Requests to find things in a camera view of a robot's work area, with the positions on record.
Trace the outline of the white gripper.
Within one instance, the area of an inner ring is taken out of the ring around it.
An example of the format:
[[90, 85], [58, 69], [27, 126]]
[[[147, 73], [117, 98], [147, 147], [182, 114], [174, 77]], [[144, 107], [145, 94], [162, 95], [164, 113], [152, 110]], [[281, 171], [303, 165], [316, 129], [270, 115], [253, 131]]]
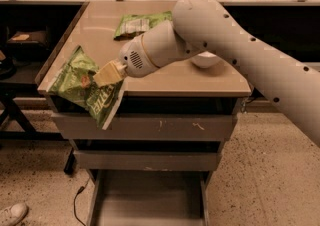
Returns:
[[176, 61], [189, 59], [201, 50], [184, 41], [165, 20], [126, 43], [119, 60], [112, 60], [94, 76], [98, 87], [118, 83], [126, 76], [141, 78]]

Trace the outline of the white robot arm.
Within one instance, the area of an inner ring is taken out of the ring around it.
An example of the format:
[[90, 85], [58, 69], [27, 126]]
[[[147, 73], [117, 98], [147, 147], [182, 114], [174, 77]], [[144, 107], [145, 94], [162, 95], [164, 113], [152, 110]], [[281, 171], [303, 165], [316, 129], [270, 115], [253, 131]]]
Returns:
[[201, 52], [217, 55], [320, 146], [320, 72], [246, 32], [217, 0], [178, 0], [172, 19], [126, 43], [98, 86], [140, 78]]

